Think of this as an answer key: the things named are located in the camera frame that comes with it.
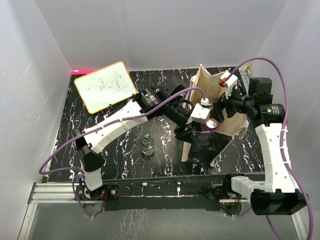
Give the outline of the purple soda can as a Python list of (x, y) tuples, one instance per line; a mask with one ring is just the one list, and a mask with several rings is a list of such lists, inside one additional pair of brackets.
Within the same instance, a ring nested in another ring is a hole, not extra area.
[(218, 127), (218, 122), (214, 118), (209, 118), (207, 122), (204, 124), (204, 131), (211, 132), (215, 131)]

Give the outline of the beige canvas tote bag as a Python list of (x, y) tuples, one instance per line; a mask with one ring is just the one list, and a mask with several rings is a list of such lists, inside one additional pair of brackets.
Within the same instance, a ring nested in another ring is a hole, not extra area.
[[(196, 75), (191, 77), (190, 87), (199, 87), (208, 99), (216, 100), (221, 97), (227, 89), (219, 85), (219, 80), (230, 75), (228, 70), (217, 74), (210, 74), (202, 65)], [(182, 162), (193, 164), (209, 164), (214, 166), (215, 158), (218, 157), (234, 140), (245, 135), (249, 122), (245, 114), (236, 113), (228, 118), (226, 110), (222, 111), (224, 121), (218, 123), (212, 130), (205, 126), (203, 130), (194, 133), (194, 143), (183, 143)]]

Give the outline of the clear glass bottle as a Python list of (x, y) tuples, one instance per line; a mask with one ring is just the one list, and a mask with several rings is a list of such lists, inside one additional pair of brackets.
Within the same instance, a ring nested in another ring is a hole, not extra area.
[(143, 135), (143, 138), (141, 139), (141, 146), (142, 146), (142, 153), (145, 156), (149, 157), (155, 153), (154, 139), (150, 134), (145, 133)]

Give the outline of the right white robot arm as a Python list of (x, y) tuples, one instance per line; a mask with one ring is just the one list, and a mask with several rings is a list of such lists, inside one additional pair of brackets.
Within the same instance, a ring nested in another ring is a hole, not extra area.
[(226, 77), (219, 85), (226, 91), (214, 101), (213, 116), (219, 123), (235, 114), (250, 118), (261, 146), (265, 182), (259, 184), (243, 173), (229, 173), (215, 192), (230, 199), (244, 197), (258, 216), (293, 215), (307, 204), (287, 169), (291, 163), (282, 128), (286, 110), (282, 104), (272, 103), (272, 80), (250, 79), (248, 93), (236, 83), (229, 84)]

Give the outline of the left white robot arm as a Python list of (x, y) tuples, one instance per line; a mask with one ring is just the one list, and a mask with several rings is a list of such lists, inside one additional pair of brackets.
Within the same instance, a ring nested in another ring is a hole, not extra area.
[(192, 131), (186, 130), (186, 127), (193, 121), (191, 115), (194, 110), (185, 110), (181, 104), (190, 104), (186, 95), (197, 90), (198, 87), (188, 87), (180, 79), (169, 85), (145, 88), (134, 95), (124, 107), (97, 125), (74, 130), (74, 144), (83, 170), (83, 191), (89, 198), (97, 200), (103, 195), (102, 167), (105, 161), (101, 152), (132, 128), (155, 117), (165, 116), (182, 131), (176, 133), (176, 136), (185, 142), (190, 141)]

